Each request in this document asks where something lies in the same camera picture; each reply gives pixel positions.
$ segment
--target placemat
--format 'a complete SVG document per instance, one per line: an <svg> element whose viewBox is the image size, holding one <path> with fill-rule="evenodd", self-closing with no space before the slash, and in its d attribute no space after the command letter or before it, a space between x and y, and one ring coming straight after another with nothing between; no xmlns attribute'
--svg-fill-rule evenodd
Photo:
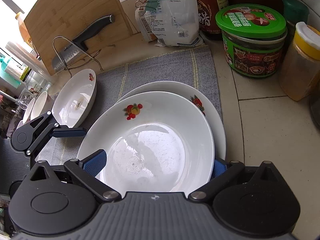
<svg viewBox="0 0 320 240"><path fill-rule="evenodd" d="M89 130L106 110L132 89L161 80L182 82L198 89L213 103L222 118L211 52L208 46L201 46L147 58L98 74L97 96L81 127ZM36 160L62 165L65 161L76 158L83 138L51 138Z"/></svg>

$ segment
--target countertop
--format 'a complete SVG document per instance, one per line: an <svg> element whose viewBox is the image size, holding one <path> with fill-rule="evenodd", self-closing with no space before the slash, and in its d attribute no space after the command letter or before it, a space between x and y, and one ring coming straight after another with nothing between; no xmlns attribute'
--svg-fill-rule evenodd
<svg viewBox="0 0 320 240"><path fill-rule="evenodd" d="M140 33L108 47L97 56L104 70L177 50L147 43ZM313 124L308 98L295 102L282 91L277 73L263 79L244 77L233 71L224 56L222 41L206 41L218 77L223 124L227 139L227 160L247 166L272 161L297 197L301 214L293 231L298 239L313 240L320 234L319 173L320 131ZM100 69L95 62L71 70ZM62 89L67 71L49 93Z"/></svg>

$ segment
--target white bowl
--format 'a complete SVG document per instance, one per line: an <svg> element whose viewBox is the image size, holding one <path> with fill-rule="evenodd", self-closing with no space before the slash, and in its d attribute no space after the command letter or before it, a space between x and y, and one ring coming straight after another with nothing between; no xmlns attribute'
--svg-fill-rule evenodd
<svg viewBox="0 0 320 240"><path fill-rule="evenodd" d="M79 127L88 116L96 94L96 73L84 69L64 85L54 102L52 114L60 125Z"/></svg>
<svg viewBox="0 0 320 240"><path fill-rule="evenodd" d="M226 135L224 132L223 124L221 118L208 98L197 89L190 87L186 84L175 82L175 81L157 81L142 85L134 90L131 90L129 93L120 98L119 101L128 98L130 96L149 92L149 91L166 91L171 92L177 95L180 95L186 99L191 100L191 97L195 96L201 101L202 107L204 108L205 117L211 127L211 131L214 138L215 154L222 158L226 159Z"/></svg>
<svg viewBox="0 0 320 240"><path fill-rule="evenodd" d="M22 118L23 124L25 124L28 121L30 114L31 114L31 111L32 111L32 108L33 108L33 105L35 104L35 101L36 101L36 99L32 98L29 105L27 106L27 109L25 110L23 118Z"/></svg>
<svg viewBox="0 0 320 240"><path fill-rule="evenodd" d="M37 98L33 108L31 110L31 120L35 119L36 117L44 114L48 111L52 110L53 100L48 95L47 91L42 92L39 97Z"/></svg>
<svg viewBox="0 0 320 240"><path fill-rule="evenodd" d="M127 191L188 195L209 181L214 161L212 133L201 111L184 97L161 91L109 108L88 131L77 158L99 149L107 152L107 165L97 178L122 196Z"/></svg>

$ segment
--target cutting board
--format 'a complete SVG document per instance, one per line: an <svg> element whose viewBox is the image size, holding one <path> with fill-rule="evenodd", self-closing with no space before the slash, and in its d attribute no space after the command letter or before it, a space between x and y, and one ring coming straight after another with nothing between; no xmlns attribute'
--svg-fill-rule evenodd
<svg viewBox="0 0 320 240"><path fill-rule="evenodd" d="M55 72L51 61L56 54L52 40L57 36L65 36L72 40L90 23L108 14L114 14L116 21L85 41L88 52L93 53L132 35L132 29L119 0L38 0L24 22L44 65L53 75ZM57 39L54 44L57 51L60 51L68 42Z"/></svg>

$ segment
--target white cap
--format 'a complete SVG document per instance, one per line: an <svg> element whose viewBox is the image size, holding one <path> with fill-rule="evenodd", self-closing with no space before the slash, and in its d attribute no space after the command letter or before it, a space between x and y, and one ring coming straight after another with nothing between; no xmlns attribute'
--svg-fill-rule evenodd
<svg viewBox="0 0 320 240"><path fill-rule="evenodd" d="M320 35L316 29L311 29L304 22L298 22L296 24L296 31L307 44L317 50L320 50Z"/></svg>

